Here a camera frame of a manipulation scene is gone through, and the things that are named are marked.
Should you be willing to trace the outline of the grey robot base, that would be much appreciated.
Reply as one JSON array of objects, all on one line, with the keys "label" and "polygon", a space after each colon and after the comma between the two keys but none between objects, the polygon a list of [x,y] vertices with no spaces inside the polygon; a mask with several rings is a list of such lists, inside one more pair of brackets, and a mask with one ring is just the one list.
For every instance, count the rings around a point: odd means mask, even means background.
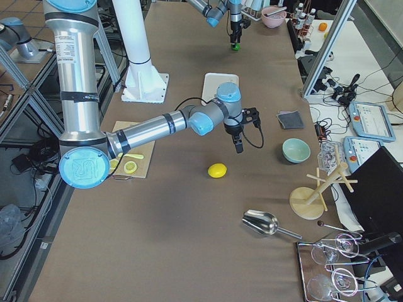
[{"label": "grey robot base", "polygon": [[16,48],[11,58],[17,63],[39,64],[45,56],[17,17],[1,20],[1,47],[7,52]]}]

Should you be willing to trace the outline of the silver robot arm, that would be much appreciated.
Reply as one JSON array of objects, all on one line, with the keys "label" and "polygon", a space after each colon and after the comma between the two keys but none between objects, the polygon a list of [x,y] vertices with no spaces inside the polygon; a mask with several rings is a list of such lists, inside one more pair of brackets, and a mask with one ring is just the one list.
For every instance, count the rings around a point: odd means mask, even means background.
[{"label": "silver robot arm", "polygon": [[214,8],[209,4],[209,2],[205,1],[189,0],[187,3],[190,3],[197,11],[206,17],[206,21],[211,27],[216,27],[224,14],[228,13],[230,29],[232,30],[232,32],[229,33],[230,46],[234,51],[240,49],[242,30],[251,25],[251,20],[242,15],[241,1],[219,1]]},{"label": "silver robot arm", "polygon": [[[242,29],[250,21],[242,17],[242,1],[220,1],[215,8],[205,1],[187,1],[215,27],[225,13],[230,16],[231,47],[240,42]],[[237,84],[225,82],[206,105],[189,105],[134,126],[102,132],[99,125],[99,96],[94,67],[94,35],[99,28],[97,1],[43,1],[46,25],[54,33],[60,80],[64,132],[59,138],[59,172],[63,180],[78,189],[100,185],[110,174],[110,160],[131,149],[191,128],[200,136],[221,122],[232,136],[236,152],[243,152],[241,132],[253,121],[256,108],[242,109]],[[163,103],[169,80],[160,74],[150,57],[140,1],[113,1],[123,38],[129,69],[124,101]]]}]

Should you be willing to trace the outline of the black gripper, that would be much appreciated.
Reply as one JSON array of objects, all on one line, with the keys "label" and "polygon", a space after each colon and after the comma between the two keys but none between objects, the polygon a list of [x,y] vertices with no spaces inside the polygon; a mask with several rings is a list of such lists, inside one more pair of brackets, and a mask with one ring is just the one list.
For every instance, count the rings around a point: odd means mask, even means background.
[{"label": "black gripper", "polygon": [[244,125],[248,123],[253,123],[256,128],[259,128],[259,111],[255,107],[241,109],[237,116],[229,116],[224,120],[225,131],[232,135],[237,154],[244,151],[240,134],[244,131]]},{"label": "black gripper", "polygon": [[242,30],[248,28],[251,25],[249,18],[243,18],[240,21],[231,21],[230,28],[232,30],[230,34],[230,44],[238,45],[241,42]]}]

